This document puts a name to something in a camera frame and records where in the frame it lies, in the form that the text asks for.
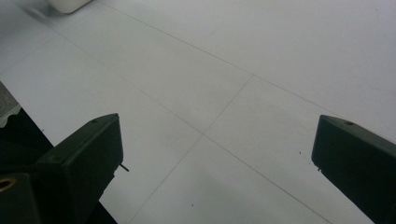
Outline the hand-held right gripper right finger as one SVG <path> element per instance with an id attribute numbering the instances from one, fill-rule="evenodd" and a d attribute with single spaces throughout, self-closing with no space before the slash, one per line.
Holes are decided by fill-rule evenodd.
<path id="1" fill-rule="evenodd" d="M 374 224 L 396 224 L 396 144 L 322 115 L 311 160 Z"/>

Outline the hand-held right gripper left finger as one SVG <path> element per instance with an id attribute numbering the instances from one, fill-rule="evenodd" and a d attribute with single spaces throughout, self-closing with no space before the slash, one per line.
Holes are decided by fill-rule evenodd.
<path id="1" fill-rule="evenodd" d="M 123 161 L 120 117 L 93 119 L 36 163 L 63 224 L 84 224 Z"/>

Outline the white plastic storage bin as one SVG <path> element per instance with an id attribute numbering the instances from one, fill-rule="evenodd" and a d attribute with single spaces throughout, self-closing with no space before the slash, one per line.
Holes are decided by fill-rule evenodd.
<path id="1" fill-rule="evenodd" d="M 57 11 L 68 14 L 84 7 L 92 0 L 45 0 L 50 6 L 54 7 Z"/>

